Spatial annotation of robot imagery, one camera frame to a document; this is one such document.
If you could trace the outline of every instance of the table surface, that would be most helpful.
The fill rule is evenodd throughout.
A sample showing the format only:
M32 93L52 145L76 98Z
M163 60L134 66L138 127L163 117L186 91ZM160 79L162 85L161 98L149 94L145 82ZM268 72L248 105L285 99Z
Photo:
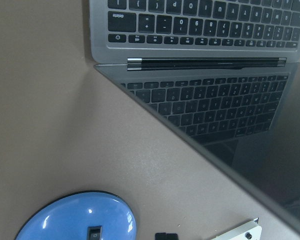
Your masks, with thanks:
M262 239L300 239L93 69L88 1L0 0L0 239L39 208L114 193L137 239L208 240L260 217Z

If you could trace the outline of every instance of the keyboard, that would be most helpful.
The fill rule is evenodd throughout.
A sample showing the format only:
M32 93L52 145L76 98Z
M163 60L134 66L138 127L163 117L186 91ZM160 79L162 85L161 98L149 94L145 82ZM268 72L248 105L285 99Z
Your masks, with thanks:
M204 144L269 130L288 74L122 83Z
M109 43L291 51L300 38L300 0L108 0L107 7Z

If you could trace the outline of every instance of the open laptop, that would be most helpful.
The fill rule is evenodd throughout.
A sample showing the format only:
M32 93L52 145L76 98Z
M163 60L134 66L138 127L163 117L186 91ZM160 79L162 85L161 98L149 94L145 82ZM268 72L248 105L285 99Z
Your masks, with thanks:
M98 71L278 202L256 174L298 71L300 0L90 0L90 31Z

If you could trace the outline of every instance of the blue oval device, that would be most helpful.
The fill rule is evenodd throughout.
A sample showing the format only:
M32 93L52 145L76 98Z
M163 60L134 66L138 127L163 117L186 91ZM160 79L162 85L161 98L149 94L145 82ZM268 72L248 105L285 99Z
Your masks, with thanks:
M16 240L135 240L137 225L129 206L106 192L61 198L37 212Z

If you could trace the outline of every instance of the laptop hinge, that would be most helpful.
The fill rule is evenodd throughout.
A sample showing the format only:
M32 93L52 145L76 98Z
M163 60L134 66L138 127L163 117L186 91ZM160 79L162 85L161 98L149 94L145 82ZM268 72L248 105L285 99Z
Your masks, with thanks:
M246 58L128 58L128 71L242 69L284 67L285 57Z

